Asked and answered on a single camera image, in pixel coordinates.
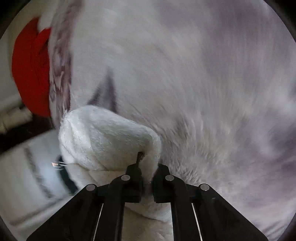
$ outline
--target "metal pin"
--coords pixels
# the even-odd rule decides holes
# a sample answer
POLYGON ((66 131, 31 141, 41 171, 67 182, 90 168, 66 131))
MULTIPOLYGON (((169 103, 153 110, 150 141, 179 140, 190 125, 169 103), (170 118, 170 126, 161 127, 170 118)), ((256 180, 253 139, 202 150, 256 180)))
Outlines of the metal pin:
POLYGON ((86 186, 86 190, 87 191, 93 191, 95 190, 96 186, 94 184, 89 184, 86 186))
POLYGON ((200 189, 203 191, 208 191, 210 189, 210 186, 208 184, 202 184, 200 185, 200 189))
POLYGON ((130 180, 130 176, 129 175, 123 175, 122 177, 121 177, 121 180, 122 181, 128 181, 128 180, 130 180))
POLYGON ((174 178, 174 176, 172 176, 172 175, 166 175, 166 176, 165 176, 165 179, 166 179, 167 181, 172 181, 172 180, 174 180, 175 178, 174 178))

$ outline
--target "red fabric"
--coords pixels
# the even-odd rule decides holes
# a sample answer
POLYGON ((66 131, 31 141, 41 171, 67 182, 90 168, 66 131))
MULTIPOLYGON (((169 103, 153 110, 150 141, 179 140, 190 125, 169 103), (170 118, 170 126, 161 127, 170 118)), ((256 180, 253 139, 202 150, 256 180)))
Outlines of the red fabric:
POLYGON ((15 41, 12 76, 25 106, 34 114, 50 116, 49 58, 50 29, 38 33, 38 18, 31 20, 15 41))

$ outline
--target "fleece blanket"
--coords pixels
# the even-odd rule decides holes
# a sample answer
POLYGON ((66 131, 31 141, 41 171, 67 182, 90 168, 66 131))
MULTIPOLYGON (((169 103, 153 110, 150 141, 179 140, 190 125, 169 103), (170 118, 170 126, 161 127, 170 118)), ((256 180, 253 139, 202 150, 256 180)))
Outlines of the fleece blanket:
POLYGON ((271 241, 286 229, 296 212, 296 44, 263 0, 64 0, 49 58, 57 127, 86 105, 146 126, 173 175, 210 184, 271 241))

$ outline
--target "red cushion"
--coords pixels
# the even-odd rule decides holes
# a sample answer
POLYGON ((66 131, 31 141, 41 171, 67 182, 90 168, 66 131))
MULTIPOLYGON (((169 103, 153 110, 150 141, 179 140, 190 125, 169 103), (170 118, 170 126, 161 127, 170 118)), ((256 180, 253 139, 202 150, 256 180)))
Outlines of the red cushion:
POLYGON ((49 58, 50 29, 38 33, 38 18, 31 20, 15 41, 12 76, 25 106, 34 114, 50 116, 49 58))

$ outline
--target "silver rivet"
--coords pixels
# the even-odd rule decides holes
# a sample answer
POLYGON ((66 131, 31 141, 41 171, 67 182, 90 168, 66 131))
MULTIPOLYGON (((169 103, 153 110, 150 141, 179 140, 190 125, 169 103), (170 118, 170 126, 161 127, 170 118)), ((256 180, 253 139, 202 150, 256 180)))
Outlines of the silver rivet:
POLYGON ((208 191, 210 189, 210 186, 208 184, 202 184, 200 185, 200 189, 203 191, 208 191))
POLYGON ((174 176, 172 176, 172 175, 166 175, 166 176, 165 176, 165 179, 166 179, 167 181, 172 181, 172 180, 174 180, 175 178, 174 178, 174 176))
POLYGON ((121 180, 122 181, 128 181, 128 180, 130 180, 130 176, 129 175, 123 175, 123 176, 121 176, 121 180))
POLYGON ((86 186, 86 190, 87 191, 93 191, 95 190, 96 186, 94 184, 89 184, 86 186))

